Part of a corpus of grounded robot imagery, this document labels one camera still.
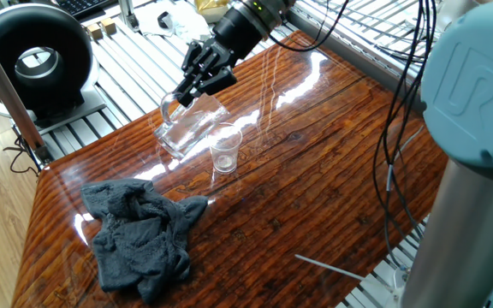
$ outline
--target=black cable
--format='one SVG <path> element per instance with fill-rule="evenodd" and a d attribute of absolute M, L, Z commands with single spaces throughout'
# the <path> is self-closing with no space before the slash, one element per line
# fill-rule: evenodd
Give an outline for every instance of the black cable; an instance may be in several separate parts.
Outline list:
<path fill-rule="evenodd" d="M 3 151 L 18 151 L 18 154 L 16 154 L 15 158 L 13 159 L 12 163 L 10 164 L 10 167 L 9 167 L 10 171 L 13 173 L 17 173 L 17 174 L 23 174 L 23 173 L 26 173 L 26 172 L 31 170 L 31 171 L 33 171 L 35 176 L 39 177 L 39 172 L 36 171 L 32 167 L 28 167 L 26 170 L 16 170 L 15 169 L 15 163 L 18 160 L 18 158 L 22 155 L 22 153 L 26 153 L 28 156 L 30 155 L 30 153 L 28 152 L 28 147 L 27 147 L 26 141 L 22 138 L 22 136 L 18 136 L 16 138 L 15 145 L 17 147 L 6 147 L 3 149 Z"/>
<path fill-rule="evenodd" d="M 342 9 L 340 10 L 340 13 L 338 14 L 338 16 L 336 17 L 336 20 L 334 21 L 334 25 L 332 25 L 332 27 L 329 29 L 329 31 L 326 33 L 326 35 L 323 37 L 323 39 L 318 42 L 317 44 L 311 46 L 311 47 L 308 47 L 308 48 L 305 48 L 305 49 L 299 49 L 299 48 L 294 48 L 294 47 L 290 47 L 288 45 L 285 45 L 283 43 L 281 43 L 278 39 L 274 38 L 271 34 L 270 34 L 270 39 L 275 42 L 275 44 L 281 46 L 282 48 L 285 48 L 285 49 L 288 49 L 288 50 L 292 50 L 292 51 L 297 51 L 297 52 L 308 52 L 308 51 L 312 51 L 312 50 L 316 50 L 317 48 L 319 48 L 322 44 L 324 44 L 324 42 L 326 42 L 327 39 L 329 39 L 330 35 L 332 35 L 332 32 L 334 31 L 334 29 L 336 28 L 336 25 L 338 24 L 338 21 L 340 20 L 340 18 L 342 17 L 343 15 L 343 11 L 345 10 L 347 4 L 349 3 L 349 0 L 346 0 L 343 5 L 342 5 Z"/>
<path fill-rule="evenodd" d="M 429 16 L 427 16 L 428 18 L 425 18 L 426 19 L 426 22 L 427 22 L 427 34 L 426 34 L 426 44 L 425 44 L 425 56 L 424 56 L 424 61 L 422 63 L 422 66 L 419 70 L 419 74 L 415 80 L 415 83 L 412 85 L 411 87 L 411 90 L 413 90 L 412 92 L 412 96 L 409 97 L 408 93 L 407 94 L 407 97 L 405 98 L 405 101 L 407 101 L 407 103 L 405 104 L 405 113 L 404 113 L 404 118 L 403 118 L 403 122 L 402 122 L 402 125 L 401 125 L 401 130 L 399 132 L 399 135 L 398 135 L 398 138 L 397 138 L 397 142 L 395 144 L 395 148 L 393 150 L 393 156 L 392 157 L 396 157 L 396 155 L 398 155 L 398 153 L 400 152 L 400 149 L 401 149 L 401 139 L 402 139 L 402 135 L 404 134 L 405 130 L 406 130 L 406 125 L 407 125 L 407 121 L 408 121 L 408 117 L 410 115 L 410 112 L 412 110 L 412 107 L 413 107 L 413 103 L 415 101 L 415 98 L 416 98 L 416 94 L 418 92 L 418 89 L 420 87 L 420 83 L 421 83 L 421 77 L 423 75 L 423 72 L 425 70 L 425 64 L 427 62 L 427 58 L 429 57 L 429 54 L 431 52 L 431 46 L 432 46 L 432 41 L 434 39 L 434 35 L 435 35 L 435 27 L 436 27 L 436 16 L 435 16 L 435 2 L 434 0 L 431 0 L 431 4 L 433 5 L 433 24 L 432 26 L 430 25 L 430 20 L 431 18 Z M 428 11 L 431 11 L 429 9 L 429 0 L 425 0 L 425 5 L 427 7 L 427 10 Z M 415 220 L 413 219 L 408 207 L 407 207 L 407 204 L 406 204 L 406 199 L 404 198 L 404 196 L 402 196 L 401 192 L 400 192 L 400 188 L 398 187 L 398 184 L 396 182 L 396 178 L 395 178 L 395 175 L 392 175 L 392 178 L 393 178 L 393 182 L 394 182 L 394 185 L 397 189 L 397 193 L 400 195 L 400 198 L 404 199 L 404 202 L 402 203 L 403 204 L 403 207 L 404 207 L 404 210 L 405 212 L 407 213 L 409 219 L 411 220 L 413 226 L 414 226 L 414 230 L 416 231 L 416 233 L 418 234 L 418 237 L 421 239 L 422 238 L 422 232 L 421 230 L 419 229 L 419 225 L 415 222 Z"/>
<path fill-rule="evenodd" d="M 290 38 L 288 35 L 283 35 L 287 40 L 291 41 L 292 43 L 295 43 L 301 47 L 304 47 L 304 48 L 310 48 L 312 46 L 314 46 L 317 41 L 318 41 L 318 38 L 321 36 L 321 32 L 323 31 L 323 27 L 324 27 L 324 23 L 326 22 L 326 18 L 328 17 L 328 14 L 329 14 L 329 11 L 330 11 L 330 0 L 326 0 L 326 12 L 324 13 L 324 19 L 323 19 L 323 23 L 321 24 L 321 27 L 319 27 L 318 29 L 318 32 L 317 32 L 317 36 L 315 37 L 315 39 L 313 40 L 313 42 L 309 45 L 304 45 L 302 43 L 299 43 L 295 40 L 293 40 L 292 38 Z"/>
<path fill-rule="evenodd" d="M 427 16 L 428 18 L 424 18 L 424 23 L 427 21 L 427 27 L 424 27 L 424 30 L 427 30 L 427 34 L 425 35 L 426 53 L 425 53 L 425 56 L 423 57 L 423 61 L 421 63 L 422 66 L 419 70 L 418 75 L 414 79 L 413 83 L 410 85 L 410 89 L 408 91 L 406 91 L 406 95 L 405 95 L 404 99 L 400 103 L 397 103 L 399 93 L 402 91 L 402 87 L 403 86 L 406 87 L 406 85 L 407 85 L 408 70 L 410 69 L 411 64 L 415 61 L 414 58 L 416 57 L 415 52 L 416 52 L 418 43 L 422 41 L 422 38 L 419 40 L 419 37 L 424 37 L 424 30 L 422 30 L 420 33 L 420 22 L 421 22 L 421 17 L 424 14 L 424 12 L 425 12 L 424 11 L 424 3 L 422 0 L 419 0 L 418 19 L 416 22 L 416 27 L 414 28 L 413 43 L 411 45 L 410 52 L 407 54 L 405 68 L 404 68 L 404 70 L 401 74 L 401 77 L 399 79 L 399 84 L 395 90 L 393 99 L 391 101 L 391 105 L 389 106 L 388 117 L 386 119 L 382 134 L 380 135 L 380 139 L 377 142 L 376 153 L 374 155 L 373 166 L 372 166 L 372 180 L 374 182 L 374 187 L 376 188 L 377 198 L 378 198 L 378 201 L 380 202 L 380 205 L 383 207 L 384 212 L 385 212 L 384 235 L 385 235 L 385 239 L 386 239 L 386 245 L 388 247 L 389 255 L 391 256 L 391 259 L 393 260 L 393 262 L 397 266 L 400 266 L 400 265 L 398 264 L 398 262 L 396 262 L 396 259 L 394 258 L 393 252 L 391 250 L 391 246 L 389 243 L 389 227 L 388 227 L 389 221 L 392 220 L 392 222 L 393 222 L 395 219 L 390 215 L 390 212 L 389 212 L 389 199 L 390 198 L 386 197 L 385 201 L 383 201 L 382 196 L 379 192 L 379 187 L 378 187 L 377 179 L 376 179 L 377 154 L 378 154 L 380 146 L 382 146 L 384 154 L 385 154 L 385 162 L 388 164 L 388 166 L 393 165 L 395 163 L 395 159 L 396 159 L 396 155 L 397 155 L 396 151 L 393 151 L 393 154 L 391 156 L 389 155 L 388 132 L 389 132 L 389 127 L 390 127 L 391 123 L 393 122 L 393 120 L 398 116 L 400 110 L 404 109 L 405 115 L 403 116 L 403 119 L 402 119 L 403 121 L 401 124 L 401 131 L 398 135 L 398 138 L 397 138 L 397 141 L 395 144 L 395 150 L 399 151 L 401 149 L 400 148 L 401 137 L 404 134 L 404 130 L 406 129 L 408 115 L 411 111 L 414 99 L 416 98 L 416 95 L 417 95 L 417 92 L 419 89 L 419 84 L 421 82 L 421 76 L 422 76 L 424 68 L 425 68 L 425 63 L 427 60 L 427 56 L 429 55 L 429 50 L 431 49 L 431 43 L 432 43 L 432 39 L 433 39 L 433 35 L 431 35 L 429 33 L 429 31 L 431 29 L 430 22 L 429 22 L 430 18 L 429 18 L 429 16 Z M 435 29 L 435 27 L 433 27 L 431 29 L 431 33 L 434 33 L 434 29 Z M 390 168 L 391 168 L 391 170 L 389 171 L 388 181 L 391 181 L 391 183 L 388 183 L 388 187 L 386 187 L 386 190 L 387 190 L 386 196 L 390 195 L 390 186 L 389 185 L 392 185 L 392 187 L 396 190 L 397 195 L 399 196 L 399 200 L 400 200 L 401 204 L 403 205 L 403 209 L 407 213 L 407 215 L 411 221 L 411 224 L 413 225 L 414 229 L 416 230 L 417 236 L 414 236 L 414 234 L 413 234 L 413 237 L 421 239 L 422 235 L 419 232 L 419 226 L 413 220 L 412 215 L 411 215 L 411 213 L 407 207 L 406 198 L 404 197 L 404 195 L 401 192 L 401 189 L 398 186 L 398 183 L 397 183 L 397 180 L 395 177 L 395 172 L 392 169 L 393 167 L 390 167 Z M 395 225 L 395 227 L 397 228 L 397 230 L 401 234 L 401 229 L 398 228 L 398 226 L 396 226 L 396 225 Z"/>

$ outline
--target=white cable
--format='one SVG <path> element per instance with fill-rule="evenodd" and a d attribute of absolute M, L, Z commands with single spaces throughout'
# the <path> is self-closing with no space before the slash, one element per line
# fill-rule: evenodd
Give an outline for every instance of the white cable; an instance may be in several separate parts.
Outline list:
<path fill-rule="evenodd" d="M 368 278 L 365 278 L 363 276 L 360 276 L 360 275 L 356 275 L 354 273 L 351 273 L 351 272 L 348 272 L 346 270 L 343 270 L 343 269 L 338 269 L 334 266 L 330 266 L 328 264 L 324 264 L 324 263 L 321 263 L 319 261 L 315 261 L 315 260 L 312 260 L 310 258 L 306 258 L 306 257 L 303 257 L 301 255 L 295 255 L 298 259 L 301 259 L 301 260 L 304 260 L 306 262 L 309 262 L 311 264 L 315 264 L 315 265 L 318 265 L 320 267 L 324 267 L 328 270 L 334 270 L 335 272 L 338 272 L 340 274 L 343 274 L 343 275 L 347 275 L 349 277 L 352 277 L 352 278 L 355 278 L 357 280 L 360 280 L 360 281 L 363 281 L 363 282 L 366 282 L 366 283 L 370 283 L 371 285 L 373 286 L 377 286 L 377 287 L 385 287 L 388 291 L 390 291 L 391 293 L 393 293 L 395 290 L 392 288 L 392 287 L 389 287 L 389 286 L 386 286 L 382 283 L 380 283 L 379 281 L 373 281 L 372 279 L 368 279 Z"/>

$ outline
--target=wooden table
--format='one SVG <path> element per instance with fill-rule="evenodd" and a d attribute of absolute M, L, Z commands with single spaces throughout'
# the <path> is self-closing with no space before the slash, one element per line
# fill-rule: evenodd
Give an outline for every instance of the wooden table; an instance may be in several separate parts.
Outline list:
<path fill-rule="evenodd" d="M 301 33 L 294 40 L 307 43 Z M 387 250 L 371 161 L 392 94 L 326 50 L 274 46 L 236 75 L 240 82 L 217 95 L 244 134 L 232 175 L 213 172 L 203 143 L 182 160 L 171 157 L 153 135 L 157 110 L 45 168 L 13 306 L 143 305 L 134 290 L 104 293 L 98 285 L 90 243 L 101 222 L 86 211 L 80 187 L 108 179 L 153 180 L 174 200 L 210 198 L 188 238 L 190 276 L 169 285 L 157 307 L 334 307 L 358 282 L 294 254 L 360 275 L 376 266 Z M 422 124 L 414 117 L 406 136 Z M 420 220 L 447 158 L 426 130 L 404 158 L 407 198 Z M 383 187 L 387 167 L 379 161 Z M 396 200 L 392 209 L 407 231 Z M 391 240 L 400 240 L 394 230 Z"/>

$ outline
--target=clear plastic cup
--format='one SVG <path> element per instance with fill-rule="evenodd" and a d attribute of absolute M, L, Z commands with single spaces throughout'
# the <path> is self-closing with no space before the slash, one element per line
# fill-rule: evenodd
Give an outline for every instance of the clear plastic cup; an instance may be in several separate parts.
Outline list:
<path fill-rule="evenodd" d="M 233 124 L 221 123 L 207 136 L 211 148 L 214 169 L 221 174 L 229 174 L 237 169 L 239 145 L 243 140 L 241 130 Z"/>

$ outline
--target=towel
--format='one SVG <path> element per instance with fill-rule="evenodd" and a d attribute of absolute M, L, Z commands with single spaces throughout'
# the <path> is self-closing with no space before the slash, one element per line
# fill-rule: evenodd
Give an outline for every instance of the towel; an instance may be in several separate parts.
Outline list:
<path fill-rule="evenodd" d="M 105 292 L 136 286 L 147 304 L 162 288 L 189 275 L 187 232 L 208 199 L 173 202 L 155 192 L 150 181 L 117 180 L 84 185 L 89 213 L 102 219 L 92 240 L 98 281 Z"/>

